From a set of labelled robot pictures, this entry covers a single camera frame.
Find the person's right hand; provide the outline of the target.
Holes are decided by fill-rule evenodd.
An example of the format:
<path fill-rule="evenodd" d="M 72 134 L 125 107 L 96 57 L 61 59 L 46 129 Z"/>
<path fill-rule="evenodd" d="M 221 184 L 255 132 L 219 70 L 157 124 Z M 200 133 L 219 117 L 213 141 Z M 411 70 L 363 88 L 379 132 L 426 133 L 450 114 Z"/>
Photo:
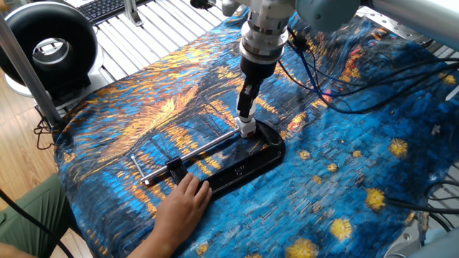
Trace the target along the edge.
<path fill-rule="evenodd" d="M 162 244 L 176 249 L 196 229 L 212 197 L 208 181 L 188 173 L 160 203 L 153 235 Z"/>

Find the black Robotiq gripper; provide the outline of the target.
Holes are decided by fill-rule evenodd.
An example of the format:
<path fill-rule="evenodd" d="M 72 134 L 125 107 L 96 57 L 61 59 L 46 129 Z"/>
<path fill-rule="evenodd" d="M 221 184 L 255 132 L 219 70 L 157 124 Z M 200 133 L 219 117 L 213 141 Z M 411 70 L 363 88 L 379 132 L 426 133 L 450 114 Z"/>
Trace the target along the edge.
<path fill-rule="evenodd" d="M 238 115 L 248 118 L 254 99 L 258 96 L 263 81 L 275 71 L 276 62 L 271 64 L 258 64 L 241 56 L 240 69 L 245 75 L 245 82 L 237 101 Z"/>

